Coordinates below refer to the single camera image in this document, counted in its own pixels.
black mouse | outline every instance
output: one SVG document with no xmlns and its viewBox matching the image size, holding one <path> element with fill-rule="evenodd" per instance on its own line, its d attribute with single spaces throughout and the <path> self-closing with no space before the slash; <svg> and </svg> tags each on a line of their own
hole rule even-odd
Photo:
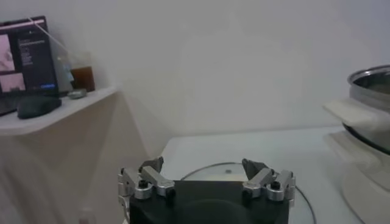
<svg viewBox="0 0 390 224">
<path fill-rule="evenodd" d="M 48 96 L 29 96 L 18 104 L 18 118 L 28 119 L 52 112 L 62 105 L 61 99 Z"/>
</svg>

image on screen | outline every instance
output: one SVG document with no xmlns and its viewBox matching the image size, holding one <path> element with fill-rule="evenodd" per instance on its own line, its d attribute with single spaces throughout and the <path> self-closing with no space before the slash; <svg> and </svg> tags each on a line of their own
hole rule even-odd
<svg viewBox="0 0 390 224">
<path fill-rule="evenodd" d="M 0 72 L 14 70 L 15 65 L 13 63 L 8 35 L 0 35 Z"/>
<path fill-rule="evenodd" d="M 4 93 L 26 90 L 22 73 L 0 75 L 0 86 Z"/>
</svg>

silver metal bracket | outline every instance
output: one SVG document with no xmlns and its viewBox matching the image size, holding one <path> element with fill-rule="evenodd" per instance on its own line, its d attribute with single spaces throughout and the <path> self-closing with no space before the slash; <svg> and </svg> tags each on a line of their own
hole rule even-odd
<svg viewBox="0 0 390 224">
<path fill-rule="evenodd" d="M 258 198 L 262 194 L 271 201 L 289 200 L 294 205 L 296 179 L 293 173 L 283 170 L 274 173 L 268 168 L 261 169 L 251 180 L 243 183 L 243 197 L 247 202 L 251 198 Z"/>
<path fill-rule="evenodd" d="M 174 192 L 175 182 L 165 179 L 151 166 L 142 167 L 142 179 L 151 182 L 156 187 L 157 194 L 163 197 L 168 197 L 169 192 Z"/>
<path fill-rule="evenodd" d="M 251 180 L 243 182 L 243 190 L 248 191 L 252 198 L 260 197 L 262 188 L 273 180 L 273 171 L 262 169 Z"/>
<path fill-rule="evenodd" d="M 294 204 L 296 180 L 292 172 L 283 170 L 276 179 L 267 184 L 267 198 L 272 201 L 289 200 Z"/>
<path fill-rule="evenodd" d="M 143 181 L 131 168 L 124 168 L 118 174 L 118 200 L 123 208 L 127 223 L 129 220 L 129 198 L 134 195 L 139 200 L 145 200 L 152 196 L 153 186 Z"/>
</svg>

screen display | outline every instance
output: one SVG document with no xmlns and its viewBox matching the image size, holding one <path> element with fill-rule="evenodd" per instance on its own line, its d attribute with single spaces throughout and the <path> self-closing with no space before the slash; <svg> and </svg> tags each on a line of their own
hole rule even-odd
<svg viewBox="0 0 390 224">
<path fill-rule="evenodd" d="M 48 29 L 43 16 L 33 20 Z M 0 96 L 58 91 L 49 38 L 34 23 L 0 23 Z"/>
</svg>

brown liquid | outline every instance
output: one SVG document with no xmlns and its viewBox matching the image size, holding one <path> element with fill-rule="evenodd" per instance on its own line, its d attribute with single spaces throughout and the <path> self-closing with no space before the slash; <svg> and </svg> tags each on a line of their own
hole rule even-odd
<svg viewBox="0 0 390 224">
<path fill-rule="evenodd" d="M 86 89 L 87 92 L 95 90 L 95 82 L 93 80 L 91 66 L 72 69 L 71 73 L 74 78 L 75 89 Z"/>
</svg>

